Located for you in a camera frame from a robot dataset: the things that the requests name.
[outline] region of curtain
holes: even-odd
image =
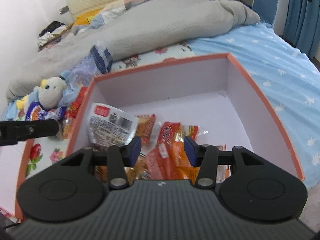
[[[314,57],[320,41],[320,0],[289,0],[283,38]]]

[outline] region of bed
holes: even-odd
[[[74,17],[115,0],[79,1],[67,0]],[[108,61],[108,71],[115,72],[161,62],[165,58],[231,52],[263,91],[286,128],[304,172],[304,183],[309,189],[301,218],[313,230],[319,230],[316,212],[320,210],[320,73],[305,54],[275,35],[272,25],[277,1],[255,0],[253,9],[264,23],[239,25],[216,37],[167,44],[151,52],[135,53],[112,62],[107,58],[104,60]],[[12,104],[9,112],[13,116],[18,114]]]

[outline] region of metal screw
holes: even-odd
[[[121,187],[123,186],[124,184],[127,183],[127,181],[124,179],[124,178],[114,178],[110,181],[111,185],[112,186],[115,186],[115,187]]]
[[[198,180],[200,186],[210,186],[213,184],[213,180],[210,178],[201,178]]]

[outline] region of white logo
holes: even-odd
[[[158,186],[160,186],[160,187],[163,187],[165,185],[166,185],[166,182],[164,182],[164,181],[161,181],[161,182],[158,183]]]

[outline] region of stuffed animal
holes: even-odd
[[[29,95],[17,100],[17,108],[26,113],[32,102],[39,102],[44,110],[56,108],[63,96],[63,90],[67,87],[66,78],[69,74],[70,71],[67,70],[59,77],[43,79],[40,87],[35,87]]]

